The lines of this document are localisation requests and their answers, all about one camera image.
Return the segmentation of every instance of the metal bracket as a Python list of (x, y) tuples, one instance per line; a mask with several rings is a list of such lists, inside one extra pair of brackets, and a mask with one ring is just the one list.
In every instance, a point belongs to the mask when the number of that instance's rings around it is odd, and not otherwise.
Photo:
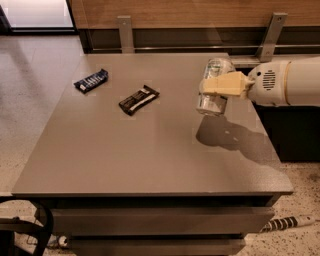
[(264, 36), (264, 40), (256, 53), (260, 62), (269, 62), (272, 60), (276, 43), (279, 39), (287, 16), (287, 13), (273, 13), (270, 25)]
[(122, 53), (134, 53), (131, 16), (118, 16)]

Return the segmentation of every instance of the floor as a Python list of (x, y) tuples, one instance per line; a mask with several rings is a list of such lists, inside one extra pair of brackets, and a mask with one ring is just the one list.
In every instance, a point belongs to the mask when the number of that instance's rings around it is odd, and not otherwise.
[[(0, 196), (10, 194), (37, 139), (84, 56), (76, 36), (0, 37)], [(295, 189), (275, 205), (277, 218), (311, 214), (320, 219), (320, 163), (283, 163)], [(0, 206), (0, 216), (31, 218), (24, 202)], [(312, 226), (250, 234), (239, 256), (320, 255), (320, 222)], [(32, 241), (21, 237), (22, 246)], [(74, 255), (47, 250), (46, 255)]]

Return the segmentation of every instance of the chair leg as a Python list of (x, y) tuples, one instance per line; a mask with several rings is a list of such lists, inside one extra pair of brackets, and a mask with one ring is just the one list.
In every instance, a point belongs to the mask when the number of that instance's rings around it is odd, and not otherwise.
[(14, 256), (14, 232), (0, 230), (0, 255)]

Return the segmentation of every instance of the table top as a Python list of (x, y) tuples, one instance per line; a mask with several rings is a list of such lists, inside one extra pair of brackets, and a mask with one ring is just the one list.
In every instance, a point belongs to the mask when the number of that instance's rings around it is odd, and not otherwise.
[[(219, 54), (88, 55), (77, 68), (12, 193), (26, 197), (288, 194), (292, 185), (248, 100), (224, 117), (196, 111), (198, 85)], [(73, 83), (99, 71), (83, 95)], [(143, 85), (155, 101), (126, 115)]]

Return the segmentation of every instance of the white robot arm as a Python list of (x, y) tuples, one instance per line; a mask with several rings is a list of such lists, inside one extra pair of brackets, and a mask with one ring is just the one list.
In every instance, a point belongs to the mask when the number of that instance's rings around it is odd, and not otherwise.
[(320, 106), (320, 57), (264, 63), (248, 76), (230, 69), (200, 83), (197, 110), (223, 114), (226, 98), (249, 98), (263, 106)]

